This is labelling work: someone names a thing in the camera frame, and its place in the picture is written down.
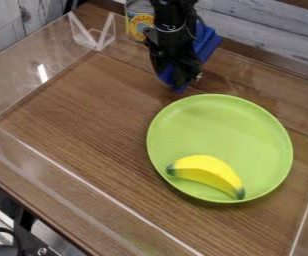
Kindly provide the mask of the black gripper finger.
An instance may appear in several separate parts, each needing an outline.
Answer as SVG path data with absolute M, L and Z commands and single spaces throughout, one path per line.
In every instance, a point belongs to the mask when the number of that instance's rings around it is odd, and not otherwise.
M 164 54 L 161 52 L 151 52 L 149 60 L 151 60 L 153 71 L 156 74 L 159 74 L 165 65 Z
M 172 72 L 173 88 L 179 89 L 189 83 L 189 68 L 187 65 L 177 65 Z

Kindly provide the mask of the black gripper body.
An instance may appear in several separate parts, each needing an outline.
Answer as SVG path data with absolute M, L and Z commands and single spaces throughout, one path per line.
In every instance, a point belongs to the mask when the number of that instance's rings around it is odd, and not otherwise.
M 175 57 L 187 46 L 188 37 L 195 38 L 196 23 L 183 25 L 176 31 L 161 32 L 157 28 L 144 29 L 144 45 L 148 52 L 161 52 Z

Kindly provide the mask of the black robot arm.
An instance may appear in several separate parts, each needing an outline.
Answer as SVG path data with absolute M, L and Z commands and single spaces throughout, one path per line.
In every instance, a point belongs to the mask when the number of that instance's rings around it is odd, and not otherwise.
M 194 49 L 198 40 L 198 0 L 149 0 L 153 27 L 144 29 L 144 45 L 156 75 L 180 90 L 200 74 L 202 61 Z

